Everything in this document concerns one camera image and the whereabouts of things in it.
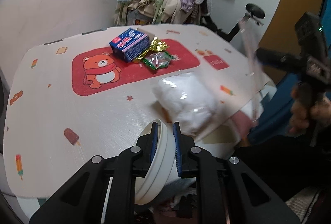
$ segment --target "black device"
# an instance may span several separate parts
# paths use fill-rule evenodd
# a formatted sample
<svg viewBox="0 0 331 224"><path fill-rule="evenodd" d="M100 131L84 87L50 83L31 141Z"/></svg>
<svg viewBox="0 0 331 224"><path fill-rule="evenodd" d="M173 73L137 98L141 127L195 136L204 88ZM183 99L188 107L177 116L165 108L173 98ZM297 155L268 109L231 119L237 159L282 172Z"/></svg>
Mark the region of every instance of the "black device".
<svg viewBox="0 0 331 224"><path fill-rule="evenodd" d="M318 16L305 13L295 24L295 32L301 47L299 56L264 48L259 48L256 56L265 65L297 74L300 81L299 100L309 109L331 89L330 61L323 26ZM316 127L316 121L309 119L305 135L310 140Z"/></svg>
<svg viewBox="0 0 331 224"><path fill-rule="evenodd" d="M94 156L31 217L29 224L99 224L113 177L105 224L133 223L135 177L145 177L157 146L158 125L119 156ZM241 160L213 157L173 127L182 178L197 179L199 223L299 224L292 210Z"/></svg>

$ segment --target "metal screw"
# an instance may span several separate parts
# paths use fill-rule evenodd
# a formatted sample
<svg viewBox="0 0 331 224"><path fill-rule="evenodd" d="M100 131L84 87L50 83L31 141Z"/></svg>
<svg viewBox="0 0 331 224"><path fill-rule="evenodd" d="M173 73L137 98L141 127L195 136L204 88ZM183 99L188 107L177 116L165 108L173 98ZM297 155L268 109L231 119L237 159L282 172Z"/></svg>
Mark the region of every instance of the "metal screw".
<svg viewBox="0 0 331 224"><path fill-rule="evenodd" d="M139 146L133 146L133 147L131 147L130 151L132 153L138 153L140 151L140 147Z"/></svg>
<svg viewBox="0 0 331 224"><path fill-rule="evenodd" d="M101 162L102 161L102 158L100 157L100 156L94 156L93 158L92 158L92 162L93 163L99 163L99 162Z"/></svg>
<svg viewBox="0 0 331 224"><path fill-rule="evenodd" d="M198 153L201 152L201 148L198 147L198 146L193 146L193 147L191 148L191 152L194 153L194 154L198 154Z"/></svg>
<svg viewBox="0 0 331 224"><path fill-rule="evenodd" d="M229 159L229 162L231 162L232 164L238 164L239 163L239 159L237 157L231 157Z"/></svg>

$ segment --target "gold foil wrapper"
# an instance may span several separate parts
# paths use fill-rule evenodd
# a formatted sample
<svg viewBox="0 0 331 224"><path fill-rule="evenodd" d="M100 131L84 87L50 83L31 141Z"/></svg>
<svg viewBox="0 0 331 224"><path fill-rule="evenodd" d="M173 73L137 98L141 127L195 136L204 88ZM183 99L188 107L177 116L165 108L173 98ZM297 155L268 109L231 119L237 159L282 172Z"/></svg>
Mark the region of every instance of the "gold foil wrapper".
<svg viewBox="0 0 331 224"><path fill-rule="evenodd" d="M133 62L137 63L141 61L149 51L161 52L161 51L165 51L168 47L169 46L165 42L161 41L159 38L155 36L151 42L151 45L143 53L141 53L138 57L136 57L133 60Z"/></svg>

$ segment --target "black pants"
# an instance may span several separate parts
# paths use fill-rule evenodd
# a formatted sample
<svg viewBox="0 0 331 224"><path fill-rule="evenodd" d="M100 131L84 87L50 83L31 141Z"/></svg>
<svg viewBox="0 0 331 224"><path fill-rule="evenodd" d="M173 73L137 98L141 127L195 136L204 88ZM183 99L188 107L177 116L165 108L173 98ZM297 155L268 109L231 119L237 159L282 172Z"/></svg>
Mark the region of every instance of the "black pants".
<svg viewBox="0 0 331 224"><path fill-rule="evenodd" d="M256 146L241 147L234 155L283 201L306 187L331 185L330 157L300 138L276 136Z"/></svg>

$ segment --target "popsicle print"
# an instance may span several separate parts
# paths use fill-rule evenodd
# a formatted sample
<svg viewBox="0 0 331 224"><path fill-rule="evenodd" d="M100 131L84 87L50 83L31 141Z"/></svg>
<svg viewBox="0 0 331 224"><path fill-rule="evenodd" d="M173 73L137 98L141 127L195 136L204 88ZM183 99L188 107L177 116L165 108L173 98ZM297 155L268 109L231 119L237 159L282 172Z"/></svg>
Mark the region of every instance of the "popsicle print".
<svg viewBox="0 0 331 224"><path fill-rule="evenodd" d="M31 65L31 69L33 69L37 65L38 59L34 60Z"/></svg>
<svg viewBox="0 0 331 224"><path fill-rule="evenodd" d="M78 144L80 146L80 142L78 141L79 136L72 129L66 128L64 130L64 136L73 146L75 144Z"/></svg>
<svg viewBox="0 0 331 224"><path fill-rule="evenodd" d="M232 90L229 90L227 87L224 87L224 86L221 86L221 90L231 96L233 96L233 91Z"/></svg>
<svg viewBox="0 0 331 224"><path fill-rule="evenodd" d="M22 160L21 160L20 154L17 154L15 156L15 158L16 158L17 172L18 172L19 176L21 177L21 180L23 180L23 168L22 168Z"/></svg>

